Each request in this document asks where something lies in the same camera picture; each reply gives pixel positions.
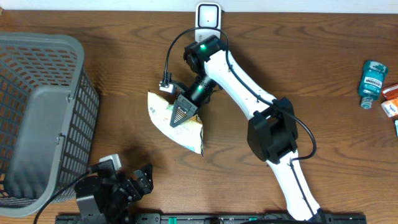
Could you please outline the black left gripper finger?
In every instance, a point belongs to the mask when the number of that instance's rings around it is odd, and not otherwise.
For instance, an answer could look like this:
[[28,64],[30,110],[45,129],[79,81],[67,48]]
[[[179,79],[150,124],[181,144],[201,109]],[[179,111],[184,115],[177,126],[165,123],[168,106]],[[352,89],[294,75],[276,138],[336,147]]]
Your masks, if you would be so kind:
[[144,195],[148,194],[149,193],[149,179],[148,179],[147,174],[141,170],[136,170],[134,172],[134,175],[136,176],[136,182],[140,188],[140,191],[142,191]]
[[146,164],[142,169],[142,183],[146,190],[153,190],[153,166],[152,164]]

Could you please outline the yellow snack bag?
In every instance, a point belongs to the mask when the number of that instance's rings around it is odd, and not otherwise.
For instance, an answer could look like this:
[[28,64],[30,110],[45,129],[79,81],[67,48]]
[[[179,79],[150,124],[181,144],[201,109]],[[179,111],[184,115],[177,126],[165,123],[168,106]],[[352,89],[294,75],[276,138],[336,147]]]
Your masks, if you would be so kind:
[[154,126],[177,144],[203,156],[203,123],[198,115],[173,128],[170,125],[174,106],[163,97],[148,92],[147,107]]

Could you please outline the teal mouthwash bottle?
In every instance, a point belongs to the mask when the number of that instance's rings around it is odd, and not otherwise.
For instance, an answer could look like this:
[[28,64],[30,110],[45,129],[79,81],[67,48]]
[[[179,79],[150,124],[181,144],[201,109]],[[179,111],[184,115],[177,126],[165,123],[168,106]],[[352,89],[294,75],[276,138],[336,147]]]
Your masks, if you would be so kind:
[[382,86],[389,69],[374,60],[367,60],[363,67],[363,76],[359,84],[358,94],[361,97],[360,106],[369,110],[372,103],[379,99]]

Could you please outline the red chocolate bar wrapper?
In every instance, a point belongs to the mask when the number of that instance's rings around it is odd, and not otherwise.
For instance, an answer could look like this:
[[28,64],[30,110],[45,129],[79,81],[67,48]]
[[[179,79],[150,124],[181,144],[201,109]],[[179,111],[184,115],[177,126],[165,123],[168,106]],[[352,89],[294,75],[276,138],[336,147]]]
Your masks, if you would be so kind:
[[398,84],[382,89],[382,95],[386,100],[393,100],[398,97]]

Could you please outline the orange tissue packet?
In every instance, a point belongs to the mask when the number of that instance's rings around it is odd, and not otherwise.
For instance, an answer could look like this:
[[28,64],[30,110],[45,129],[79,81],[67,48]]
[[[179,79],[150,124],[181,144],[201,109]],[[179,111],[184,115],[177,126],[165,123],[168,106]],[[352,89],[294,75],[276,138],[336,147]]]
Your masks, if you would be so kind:
[[398,115],[398,99],[394,98],[391,100],[384,101],[381,103],[381,107],[384,110],[388,118],[392,118]]

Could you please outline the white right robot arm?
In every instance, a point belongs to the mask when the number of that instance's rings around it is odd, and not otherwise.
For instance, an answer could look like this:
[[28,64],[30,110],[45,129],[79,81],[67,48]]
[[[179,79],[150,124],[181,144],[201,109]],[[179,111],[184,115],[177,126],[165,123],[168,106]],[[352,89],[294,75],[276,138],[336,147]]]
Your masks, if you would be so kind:
[[194,117],[215,86],[224,89],[247,118],[248,145],[272,169],[290,216],[300,221],[322,221],[324,214],[300,167],[303,158],[296,140],[297,127],[303,122],[294,115],[292,103],[263,90],[236,63],[227,43],[215,35],[186,46],[183,59],[197,77],[191,87],[181,86],[170,126],[175,128]]

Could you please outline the white barcode scanner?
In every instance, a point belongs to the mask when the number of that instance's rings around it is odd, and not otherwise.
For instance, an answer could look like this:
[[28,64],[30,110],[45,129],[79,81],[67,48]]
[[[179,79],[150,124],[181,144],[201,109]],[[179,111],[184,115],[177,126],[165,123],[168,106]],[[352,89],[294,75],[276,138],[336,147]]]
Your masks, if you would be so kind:
[[201,42],[211,35],[220,37],[221,32],[221,6],[215,2],[201,2],[196,6],[195,27],[199,27],[195,31],[195,41]]

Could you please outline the grey plastic shopping basket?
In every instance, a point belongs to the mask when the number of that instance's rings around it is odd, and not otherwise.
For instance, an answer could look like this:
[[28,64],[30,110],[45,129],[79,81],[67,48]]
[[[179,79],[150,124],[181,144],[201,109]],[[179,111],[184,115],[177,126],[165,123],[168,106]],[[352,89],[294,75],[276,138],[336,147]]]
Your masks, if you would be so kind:
[[68,35],[1,33],[1,215],[75,196],[100,103],[84,61]]

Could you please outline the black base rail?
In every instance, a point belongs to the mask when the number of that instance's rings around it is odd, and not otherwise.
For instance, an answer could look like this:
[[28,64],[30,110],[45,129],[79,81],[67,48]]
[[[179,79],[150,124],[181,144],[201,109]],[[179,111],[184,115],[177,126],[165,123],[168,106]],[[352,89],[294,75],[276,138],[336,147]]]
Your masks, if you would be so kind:
[[[161,215],[137,213],[131,218],[120,218],[122,224],[298,224],[290,215],[267,213],[264,215]],[[335,215],[324,213],[307,222],[325,224],[367,224],[365,215]]]

